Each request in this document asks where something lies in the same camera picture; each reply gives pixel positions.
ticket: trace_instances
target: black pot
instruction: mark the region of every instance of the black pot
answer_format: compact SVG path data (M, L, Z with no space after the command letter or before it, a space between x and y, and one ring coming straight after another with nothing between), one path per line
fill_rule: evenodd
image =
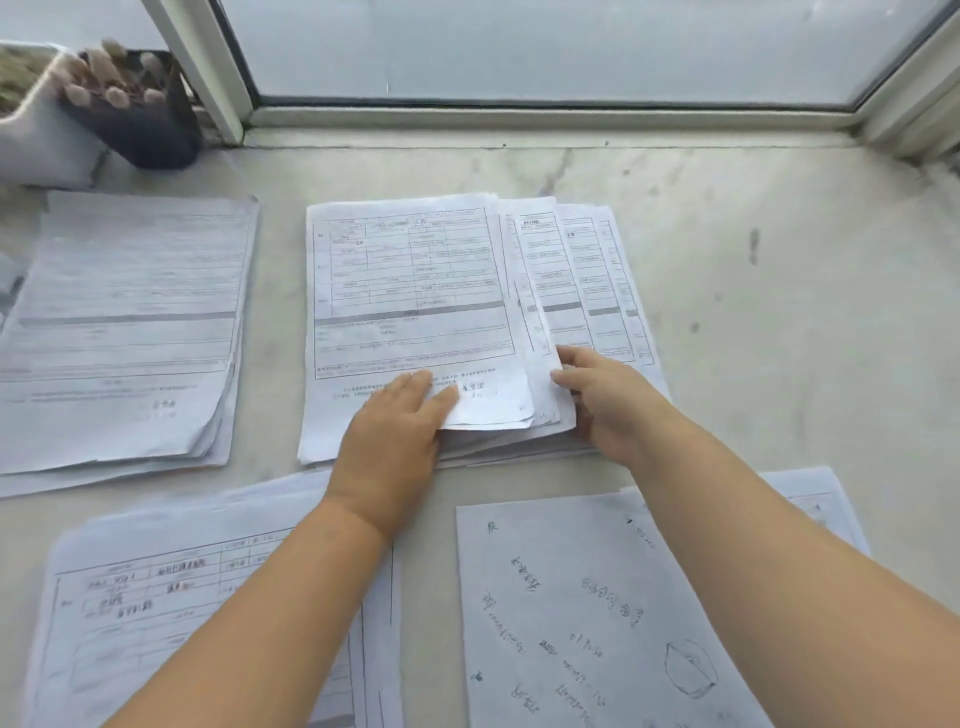
M128 51L128 68L138 75L142 51ZM131 99L129 109L116 109L95 94L89 107L78 107L64 97L60 105L75 121L91 130L110 149L139 169L185 169L204 146L200 122L193 112L180 64L169 51L151 51L167 72L166 104L144 104ZM86 53L81 53L86 61Z

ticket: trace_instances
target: forearm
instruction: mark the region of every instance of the forearm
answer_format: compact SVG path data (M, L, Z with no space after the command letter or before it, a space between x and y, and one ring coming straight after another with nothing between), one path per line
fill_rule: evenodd
M300 728L387 546L325 499L106 728Z
M634 470L651 513L778 726L956 720L960 619L833 537L686 418L644 439L654 455Z

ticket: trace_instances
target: white marble countertop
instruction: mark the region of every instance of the white marble countertop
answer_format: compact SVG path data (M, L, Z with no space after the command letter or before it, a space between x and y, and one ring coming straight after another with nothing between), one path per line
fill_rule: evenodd
M859 148L776 145L237 150L180 174L112 164L101 188L262 204L233 455L217 471L0 501L0 726L18 724L61 532L158 493L298 468L303 221L318 202L490 191L611 205L675 403L758 470L833 467L876 559L960 610L958 218L916 170ZM27 255L42 200L0 191L0 248ZM467 724L454 507L628 482L592 456L439 475L402 541L409 725Z

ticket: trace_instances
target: left hand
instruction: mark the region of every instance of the left hand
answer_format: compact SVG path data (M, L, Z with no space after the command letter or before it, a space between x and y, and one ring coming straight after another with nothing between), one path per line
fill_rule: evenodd
M424 401L433 375L402 374L353 417L324 500L336 501L388 541L413 519L433 476L439 430L460 397L455 386Z

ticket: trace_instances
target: plant pot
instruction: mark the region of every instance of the plant pot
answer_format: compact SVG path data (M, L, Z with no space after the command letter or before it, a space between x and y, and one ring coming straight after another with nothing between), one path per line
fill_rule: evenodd
M128 51L128 68L140 72L142 51ZM60 99L60 105L78 123L107 143L110 149L139 169L184 169L197 159L204 135L183 88L180 65L169 51L151 51L167 72L166 103L132 100L128 109L116 109L100 96L89 107Z
M19 108L0 118L0 182L90 187L106 147L60 109L53 71L65 69L66 49L50 43L0 40L0 48L11 47L49 48L56 55Z

